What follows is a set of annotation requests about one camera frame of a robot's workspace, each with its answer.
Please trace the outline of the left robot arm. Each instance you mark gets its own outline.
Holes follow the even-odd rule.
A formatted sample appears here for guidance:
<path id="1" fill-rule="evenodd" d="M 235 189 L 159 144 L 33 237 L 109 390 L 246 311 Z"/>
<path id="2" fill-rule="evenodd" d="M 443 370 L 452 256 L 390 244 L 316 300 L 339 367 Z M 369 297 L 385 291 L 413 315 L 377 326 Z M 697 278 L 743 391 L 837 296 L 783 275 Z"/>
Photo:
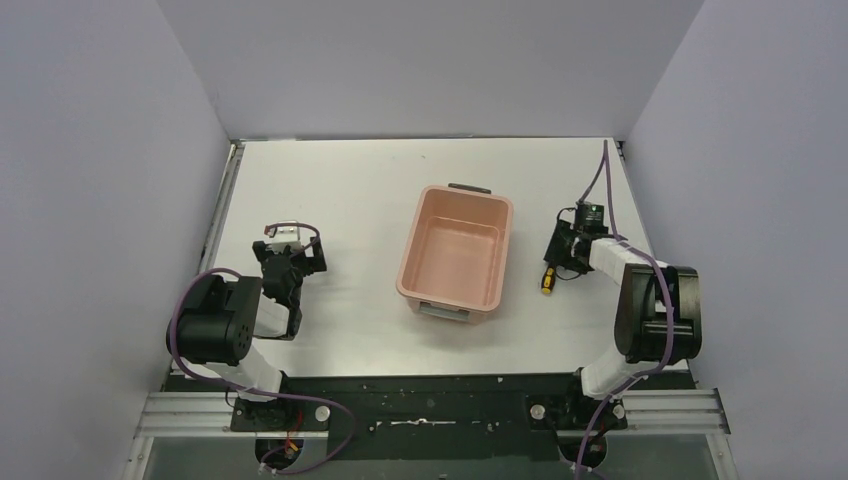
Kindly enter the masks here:
<path id="1" fill-rule="evenodd" d="M 300 330 L 304 279 L 325 272 L 318 235 L 307 243 L 255 241 L 257 276 L 224 268 L 203 273 L 180 301 L 166 333 L 166 348 L 183 363 L 215 373 L 210 380 L 257 404 L 256 415 L 271 429 L 292 423 L 296 403 L 282 393 L 285 374 L 273 367 L 253 341 L 292 341 Z"/>

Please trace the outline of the yellow black handled screwdriver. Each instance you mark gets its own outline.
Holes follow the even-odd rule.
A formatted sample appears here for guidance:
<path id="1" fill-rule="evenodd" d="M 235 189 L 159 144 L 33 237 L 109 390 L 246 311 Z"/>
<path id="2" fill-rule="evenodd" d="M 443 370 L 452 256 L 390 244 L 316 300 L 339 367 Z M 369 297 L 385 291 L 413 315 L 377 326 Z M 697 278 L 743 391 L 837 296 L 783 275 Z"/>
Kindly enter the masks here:
<path id="1" fill-rule="evenodd" d="M 556 267 L 549 265 L 541 279 L 540 289 L 543 294 L 549 295 L 552 293 L 557 280 Z"/>

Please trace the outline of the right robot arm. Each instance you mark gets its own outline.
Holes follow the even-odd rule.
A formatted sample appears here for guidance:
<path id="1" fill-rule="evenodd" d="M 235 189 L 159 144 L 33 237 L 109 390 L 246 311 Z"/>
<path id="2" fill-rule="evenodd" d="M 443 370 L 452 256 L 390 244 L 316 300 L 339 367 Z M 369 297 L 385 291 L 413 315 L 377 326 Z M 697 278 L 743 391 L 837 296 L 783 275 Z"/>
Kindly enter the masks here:
<path id="1" fill-rule="evenodd" d="M 616 397 L 702 347 L 700 286 L 691 267 L 661 262 L 615 236 L 602 205 L 579 201 L 572 220 L 557 218 L 543 260 L 540 289 L 549 294 L 562 272 L 609 277 L 619 288 L 611 346 L 578 372 L 584 396 Z"/>

